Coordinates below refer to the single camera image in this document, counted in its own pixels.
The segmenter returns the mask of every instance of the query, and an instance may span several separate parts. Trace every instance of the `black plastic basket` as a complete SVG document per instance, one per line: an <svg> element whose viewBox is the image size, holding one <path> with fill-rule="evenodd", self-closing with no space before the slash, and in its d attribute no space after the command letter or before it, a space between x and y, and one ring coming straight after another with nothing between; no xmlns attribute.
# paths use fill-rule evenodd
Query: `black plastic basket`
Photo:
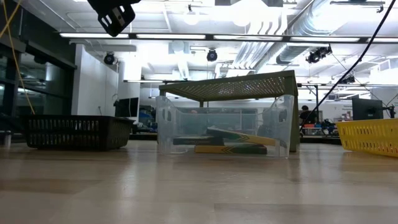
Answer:
<svg viewBox="0 0 398 224"><path fill-rule="evenodd" d="M125 146L133 123L110 116L32 115L22 120L29 147L100 151Z"/></svg>

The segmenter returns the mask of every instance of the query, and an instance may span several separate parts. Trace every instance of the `plastic storage bin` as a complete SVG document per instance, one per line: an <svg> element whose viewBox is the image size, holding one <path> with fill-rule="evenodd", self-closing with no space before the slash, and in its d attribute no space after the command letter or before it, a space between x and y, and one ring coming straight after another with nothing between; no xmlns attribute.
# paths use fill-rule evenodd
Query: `plastic storage bin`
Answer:
<svg viewBox="0 0 398 224"><path fill-rule="evenodd" d="M110 116L22 117L27 145L45 149L117 149L127 144L132 121Z"/></svg>
<svg viewBox="0 0 398 224"><path fill-rule="evenodd" d="M398 119L337 123L343 148L398 157Z"/></svg>
<svg viewBox="0 0 398 224"><path fill-rule="evenodd" d="M164 96L158 96L156 104L158 149L163 154L289 156L294 105L291 95L279 97L270 108L251 110L178 108Z"/></svg>

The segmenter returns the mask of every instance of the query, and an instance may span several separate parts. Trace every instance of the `yellow cable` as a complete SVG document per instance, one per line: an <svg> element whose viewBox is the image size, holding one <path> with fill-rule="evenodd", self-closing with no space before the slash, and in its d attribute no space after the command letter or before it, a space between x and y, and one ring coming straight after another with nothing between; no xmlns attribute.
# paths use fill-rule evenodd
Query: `yellow cable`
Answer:
<svg viewBox="0 0 398 224"><path fill-rule="evenodd" d="M5 27L2 29L2 31L0 32L0 38L1 38L2 35L5 33L6 29L8 29L8 27L10 26L10 23L11 23L12 19L14 18L15 14L17 14L17 11L18 11L18 9L19 9L19 6L21 5L21 2L22 2L22 0L19 0L19 1L18 1L17 7L14 9L14 12L12 12L12 14L11 14L11 16L10 16L9 19L7 18L7 13L5 14L6 19L7 19L7 21L6 21L7 23L6 23L6 26L5 26Z"/></svg>
<svg viewBox="0 0 398 224"><path fill-rule="evenodd" d="M33 106L32 106L32 103L30 102L29 96L28 96L27 93L26 93L24 81L22 80L22 76L21 76L21 71L19 70L19 65L18 65L18 61L17 61L17 55L15 54L14 43L12 42L11 30L10 30L10 27L9 27L9 24L10 24L9 22L12 20L12 16L10 17L10 19L7 18L6 1L3 1L3 2L2 2L2 6L3 6L3 8L4 8L4 15L5 15L5 17L6 17L6 22L7 22L7 25L6 25L5 28L8 30L8 36L9 36L9 38L10 38L11 49L12 49L12 55L14 56L14 61L15 61L15 65L16 65L16 67L17 67L17 71L18 71L18 75L19 75L19 80L21 81L21 84L22 84L22 87L23 87L23 89L24 89L27 102L28 102L28 104L29 104L29 106L30 106L30 109L32 110L32 114L35 114L35 110L33 109Z"/></svg>

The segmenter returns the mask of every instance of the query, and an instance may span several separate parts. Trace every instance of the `yellow plastic basket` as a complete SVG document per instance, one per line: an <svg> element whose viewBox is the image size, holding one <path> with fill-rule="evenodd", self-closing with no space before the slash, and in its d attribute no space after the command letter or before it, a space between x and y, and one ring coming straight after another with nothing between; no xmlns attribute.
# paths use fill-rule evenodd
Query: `yellow plastic basket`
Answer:
<svg viewBox="0 0 398 224"><path fill-rule="evenodd" d="M337 123L346 150L398 157L398 119Z"/></svg>

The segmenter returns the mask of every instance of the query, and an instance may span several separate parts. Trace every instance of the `computer monitor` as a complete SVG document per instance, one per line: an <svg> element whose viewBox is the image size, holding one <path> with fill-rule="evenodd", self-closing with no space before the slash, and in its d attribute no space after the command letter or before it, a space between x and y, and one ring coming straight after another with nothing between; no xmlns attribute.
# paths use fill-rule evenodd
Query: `computer monitor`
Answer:
<svg viewBox="0 0 398 224"><path fill-rule="evenodd" d="M383 119L383 102L381 100L353 99L353 119Z"/></svg>
<svg viewBox="0 0 398 224"><path fill-rule="evenodd" d="M116 105L115 117L136 117L138 111L138 98L121 99Z"/></svg>

